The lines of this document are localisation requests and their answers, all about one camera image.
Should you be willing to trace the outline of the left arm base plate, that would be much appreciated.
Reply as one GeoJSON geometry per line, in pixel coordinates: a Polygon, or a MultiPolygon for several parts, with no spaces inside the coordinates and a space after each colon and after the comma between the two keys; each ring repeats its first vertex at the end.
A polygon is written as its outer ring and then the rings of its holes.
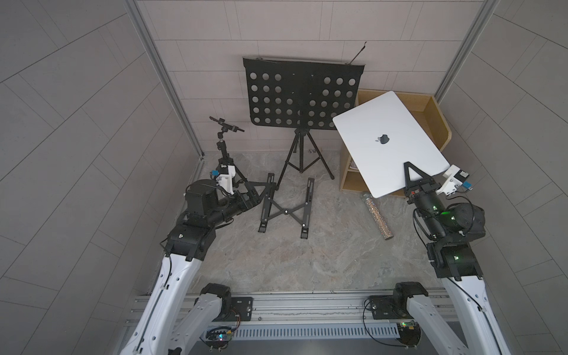
{"type": "Polygon", "coordinates": [[[213,322],[248,322],[253,310],[253,297],[232,297],[230,301],[222,300],[220,314],[213,322]]]}

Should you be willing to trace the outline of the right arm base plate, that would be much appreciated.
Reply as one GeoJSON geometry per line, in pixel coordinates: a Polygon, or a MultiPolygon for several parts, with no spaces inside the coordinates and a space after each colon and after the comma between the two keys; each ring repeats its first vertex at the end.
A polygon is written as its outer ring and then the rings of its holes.
{"type": "Polygon", "coordinates": [[[405,309],[399,307],[392,296],[370,296],[365,307],[372,313],[374,320],[409,320],[412,318],[405,309]]]}

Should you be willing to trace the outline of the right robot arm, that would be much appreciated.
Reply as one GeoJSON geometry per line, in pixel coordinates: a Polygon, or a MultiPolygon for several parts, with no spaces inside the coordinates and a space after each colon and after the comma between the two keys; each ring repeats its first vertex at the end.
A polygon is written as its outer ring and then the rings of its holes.
{"type": "Polygon", "coordinates": [[[484,275],[471,248],[483,238],[485,211],[457,189],[468,174],[452,165],[438,183],[411,162],[403,166],[413,225],[424,242],[430,264],[456,310],[461,340],[417,282],[396,284],[395,303],[416,321],[439,354],[510,354],[511,350],[492,310],[484,275]]]}

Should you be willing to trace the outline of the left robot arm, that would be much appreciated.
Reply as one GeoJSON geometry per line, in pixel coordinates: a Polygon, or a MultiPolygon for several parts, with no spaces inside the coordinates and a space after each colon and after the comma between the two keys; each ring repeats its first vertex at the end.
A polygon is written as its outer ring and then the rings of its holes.
{"type": "Polygon", "coordinates": [[[178,319],[186,293],[217,231],[232,218],[258,206],[274,184],[245,181],[246,191],[225,198],[215,180],[197,180],[186,188],[187,207],[166,238],[164,260],[152,295],[123,354],[187,354],[215,319],[231,312],[228,286],[209,284],[197,303],[178,319]]]}

